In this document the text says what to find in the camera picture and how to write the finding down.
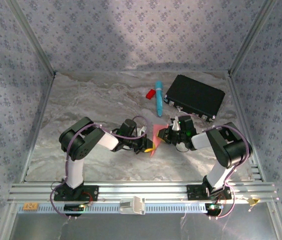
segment aluminum frame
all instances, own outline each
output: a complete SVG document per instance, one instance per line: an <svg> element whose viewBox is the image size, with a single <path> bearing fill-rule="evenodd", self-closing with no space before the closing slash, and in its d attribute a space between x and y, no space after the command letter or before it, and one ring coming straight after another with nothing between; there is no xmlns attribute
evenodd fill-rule
<svg viewBox="0 0 282 240"><path fill-rule="evenodd" d="M226 76L227 84L230 88L233 96L235 107L238 111L238 119L242 128L242 132L251 141L254 146L252 135L246 125L246 117L241 108L240 98L237 95L237 90L233 84L232 79ZM6 210L4 224L1 226L0 239L6 239L12 231L14 219L16 217L17 206L24 202L38 202L48 203L51 182L25 182L26 172L28 164L30 162L30 155L32 149L29 152L25 168L22 173L21 183L14 184L12 186L9 198L8 207ZM237 194L236 203L246 204L246 198L260 198L260 202L267 202L272 222L276 230L278 239L282 240L282 207L278 201L277 192L275 186L271 182L265 182L265 175L260 165L260 160L257 151L254 152L254 156L250 158L250 164L252 167L254 181L241 181L231 182L234 185L235 192ZM98 203L118 203L121 198L131 197L134 195L142 196L147 199L147 203L210 203L210 201L187 201L186 184L201 184L201 182L89 182L87 185L100 185L100 193Z"/></svg>
<svg viewBox="0 0 282 240"><path fill-rule="evenodd" d="M14 184L10 190L8 203L48 203L52 182ZM200 185L202 182L85 182L84 185L98 185L98 203L119 203L123 198L138 196L146 203L212 203L210 200L187 200L186 185ZM235 191L237 204L247 204L247 199L256 198L260 202L278 201L275 184L262 181L229 182Z"/></svg>
<svg viewBox="0 0 282 240"><path fill-rule="evenodd" d="M45 54L45 51L41 47L38 39L35 36L34 31L32 30L26 16L24 15L20 5L17 3L16 0L6 0L7 5L9 6L10 10L12 11L13 15L15 16L15 19L20 24L20 27L22 28L25 36L29 40L30 44L32 45L36 56L41 61L43 67L46 69L46 71L53 76L54 75L54 69Z"/></svg>
<svg viewBox="0 0 282 240"><path fill-rule="evenodd" d="M251 47L253 46L258 34L262 30L263 26L266 24L267 19L269 18L273 8L275 7L277 0L266 0L264 1L261 9L259 10L249 32L246 34L244 41L238 53L233 60L229 72L230 76L234 77L241 67L242 63L245 60L246 55L250 51Z"/></svg>

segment white clamp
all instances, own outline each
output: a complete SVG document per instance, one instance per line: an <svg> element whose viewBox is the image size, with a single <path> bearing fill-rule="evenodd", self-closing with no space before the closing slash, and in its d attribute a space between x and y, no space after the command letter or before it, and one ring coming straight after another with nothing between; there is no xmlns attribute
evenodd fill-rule
<svg viewBox="0 0 282 240"><path fill-rule="evenodd" d="M145 126L143 126L141 129L138 129L138 136L141 136L143 133L145 133L145 131L146 131L146 127Z"/></svg>
<svg viewBox="0 0 282 240"><path fill-rule="evenodd" d="M130 198L122 198L120 200L120 213L121 214L145 214L145 198L137 196Z"/></svg>
<svg viewBox="0 0 282 240"><path fill-rule="evenodd" d="M173 131L179 131L181 130L181 126L179 124L179 118L176 116L174 121L173 121L173 126L172 126Z"/></svg>

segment yellow object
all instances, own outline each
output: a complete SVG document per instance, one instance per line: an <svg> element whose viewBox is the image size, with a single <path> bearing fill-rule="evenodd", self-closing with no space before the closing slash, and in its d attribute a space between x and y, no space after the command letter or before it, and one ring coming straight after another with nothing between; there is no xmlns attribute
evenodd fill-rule
<svg viewBox="0 0 282 240"><path fill-rule="evenodd" d="M258 204L260 200L258 198L249 198L247 199L247 202L250 204L251 207L254 207L256 204Z"/></svg>
<svg viewBox="0 0 282 240"><path fill-rule="evenodd" d="M145 153L149 153L149 152L154 151L154 150L155 150L155 145L154 145L154 143L153 143L153 148L148 148L148 149L146 149L144 152L145 152Z"/></svg>
<svg viewBox="0 0 282 240"><path fill-rule="evenodd" d="M153 149L152 149L152 152L151 152L151 156L153 156L155 150L157 149L157 147L159 146L159 144L161 143L161 139L157 136L159 131L162 130L162 129L166 129L168 128L168 124L166 125L158 125L158 124L154 124L153 125Z"/></svg>
<svg viewBox="0 0 282 240"><path fill-rule="evenodd" d="M39 208L37 202L26 202L23 204L23 211L36 211Z"/></svg>

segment cable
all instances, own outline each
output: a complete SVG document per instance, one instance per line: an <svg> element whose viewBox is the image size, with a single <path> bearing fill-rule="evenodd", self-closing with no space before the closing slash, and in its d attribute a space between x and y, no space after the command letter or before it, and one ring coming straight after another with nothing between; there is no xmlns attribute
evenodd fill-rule
<svg viewBox="0 0 282 240"><path fill-rule="evenodd" d="M225 200L224 204L226 204L226 197L225 197L225 195L222 192L219 194L219 197L218 197L217 201L215 202L215 204L217 204L219 202L219 200L221 200L220 196L224 197L224 200Z"/></svg>
<svg viewBox="0 0 282 240"><path fill-rule="evenodd" d="M55 184L55 183L59 183L59 184L60 184L60 183L62 183L62 182L61 182L61 181L54 181L54 182L52 182L52 183L51 183L51 186L50 186L51 190L53 190L52 185Z"/></svg>
<svg viewBox="0 0 282 240"><path fill-rule="evenodd" d="M131 151L133 150L132 148L122 148L123 150L126 150L126 151Z"/></svg>
<svg viewBox="0 0 282 240"><path fill-rule="evenodd" d="M93 197L91 196L91 194L88 191L82 192L82 195L89 195L90 198L89 198L88 202L85 202L85 203L83 203L81 205L87 205L87 204L89 204L89 203L91 203L93 201Z"/></svg>
<svg viewBox="0 0 282 240"><path fill-rule="evenodd" d="M136 118L142 118L142 119L144 119L145 122L146 122L146 130L145 130L144 133L141 134L140 136L121 136L121 135L112 133L112 132L110 132L109 130L103 128L102 125L96 124L96 126L98 126L98 127L101 128L103 131L105 131L105 132L107 132L107 133L109 133L109 134L111 134L112 136L115 136L115 137L117 137L117 138L128 139L128 140L141 139L142 137L145 136L145 134L147 134L147 129L148 129L148 127L149 127L150 124L149 124L149 121L147 120L147 118L145 118L145 117L143 117L143 116L140 116L140 115L135 116L132 120L134 120L134 119L136 119Z"/></svg>
<svg viewBox="0 0 282 240"><path fill-rule="evenodd" d="M115 128L112 130L112 132L117 132L119 129L118 128Z"/></svg>
<svg viewBox="0 0 282 240"><path fill-rule="evenodd" d="M223 209L221 208L220 214L218 214L216 217L219 218L219 216L222 214Z"/></svg>
<svg viewBox="0 0 282 240"><path fill-rule="evenodd" d="M236 198L236 196L235 196L234 188L232 186L228 185L227 183L225 184L225 186L228 186L232 190L232 192L233 192L233 204L232 204L230 210L227 213L225 213L222 216L219 216L219 215L217 216L217 218L219 218L219 219L222 219L222 218L225 218L226 216L228 216L233 211L234 206L235 206L235 198Z"/></svg>
<svg viewBox="0 0 282 240"><path fill-rule="evenodd" d="M135 135L137 136L137 125L136 125L136 128L135 128Z"/></svg>
<svg viewBox="0 0 282 240"><path fill-rule="evenodd" d="M186 149L187 149L187 151L181 151L181 150L178 150L176 145L175 145L175 148L176 148L176 150L177 150L177 151L179 151L180 153L187 153L187 152L189 151L189 149L188 149L188 148L186 148Z"/></svg>

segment gray table surface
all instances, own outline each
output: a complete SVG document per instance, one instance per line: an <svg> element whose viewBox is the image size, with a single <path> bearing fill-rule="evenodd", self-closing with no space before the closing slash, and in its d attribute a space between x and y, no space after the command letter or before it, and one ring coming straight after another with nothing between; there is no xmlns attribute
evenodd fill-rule
<svg viewBox="0 0 282 240"><path fill-rule="evenodd" d="M163 82L165 93L177 74L183 74L223 90L226 96L214 122L215 125L239 120L233 98L223 72L90 72L57 74L52 85L43 123L32 152L27 181L59 181L64 177L65 154L60 149L60 134L87 116L108 129L119 127L125 119L136 115L147 117L152 124L166 124L170 117L180 115L164 104L163 116L157 117L155 97L145 98L155 81ZM137 120L139 126L144 124ZM195 120L200 133L206 124ZM172 145L162 143L150 157L130 151L111 152L96 146L85 158L85 181L200 181L213 167L215 155L211 148L181 153ZM233 175L233 180L249 180L249 163Z"/></svg>

